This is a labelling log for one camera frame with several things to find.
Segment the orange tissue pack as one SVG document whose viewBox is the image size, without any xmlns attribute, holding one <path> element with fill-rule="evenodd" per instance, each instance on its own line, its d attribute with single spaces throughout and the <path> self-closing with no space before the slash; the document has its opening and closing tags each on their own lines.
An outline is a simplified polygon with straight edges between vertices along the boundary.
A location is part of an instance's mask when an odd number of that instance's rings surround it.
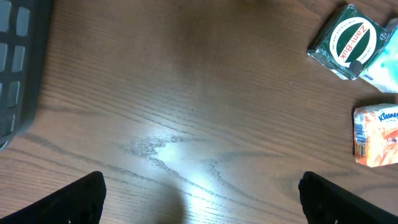
<svg viewBox="0 0 398 224">
<path fill-rule="evenodd" d="M 353 121 L 357 163 L 368 167 L 397 163 L 397 105 L 383 103 L 356 108 Z"/>
</svg>

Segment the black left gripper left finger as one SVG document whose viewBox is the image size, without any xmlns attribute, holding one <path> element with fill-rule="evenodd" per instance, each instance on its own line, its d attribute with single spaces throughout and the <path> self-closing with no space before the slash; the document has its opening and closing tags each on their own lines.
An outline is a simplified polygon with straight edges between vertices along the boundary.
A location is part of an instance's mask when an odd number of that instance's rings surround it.
<svg viewBox="0 0 398 224">
<path fill-rule="evenodd" d="M 101 220 L 106 185 L 94 171 L 39 201 L 1 218 L 2 224 L 92 223 Z"/>
</svg>

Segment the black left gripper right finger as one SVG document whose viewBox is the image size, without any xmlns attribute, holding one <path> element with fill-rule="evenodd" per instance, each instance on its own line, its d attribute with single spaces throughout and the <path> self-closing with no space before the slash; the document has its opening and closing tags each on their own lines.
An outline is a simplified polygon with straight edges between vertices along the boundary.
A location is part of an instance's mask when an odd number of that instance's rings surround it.
<svg viewBox="0 0 398 224">
<path fill-rule="evenodd" d="M 298 189 L 309 223 L 397 223 L 396 215 L 312 171 L 303 174 Z"/>
</svg>

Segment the small green wipes pack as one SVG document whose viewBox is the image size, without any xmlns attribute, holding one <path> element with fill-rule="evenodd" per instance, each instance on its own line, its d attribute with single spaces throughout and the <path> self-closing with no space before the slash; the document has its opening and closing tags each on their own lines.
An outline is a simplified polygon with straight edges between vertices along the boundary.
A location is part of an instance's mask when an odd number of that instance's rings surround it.
<svg viewBox="0 0 398 224">
<path fill-rule="evenodd" d="M 397 18 L 386 29 L 391 32 L 389 40 L 359 77 L 382 93 L 397 93 Z"/>
</svg>

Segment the roll of tape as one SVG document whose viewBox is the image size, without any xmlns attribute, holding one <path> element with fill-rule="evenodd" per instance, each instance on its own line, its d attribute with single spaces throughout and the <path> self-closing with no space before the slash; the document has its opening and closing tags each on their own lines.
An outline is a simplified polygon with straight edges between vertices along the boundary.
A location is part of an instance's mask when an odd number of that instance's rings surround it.
<svg viewBox="0 0 398 224">
<path fill-rule="evenodd" d="M 307 54 L 342 80 L 355 80 L 385 46 L 390 32 L 354 4 L 337 11 L 308 46 Z"/>
</svg>

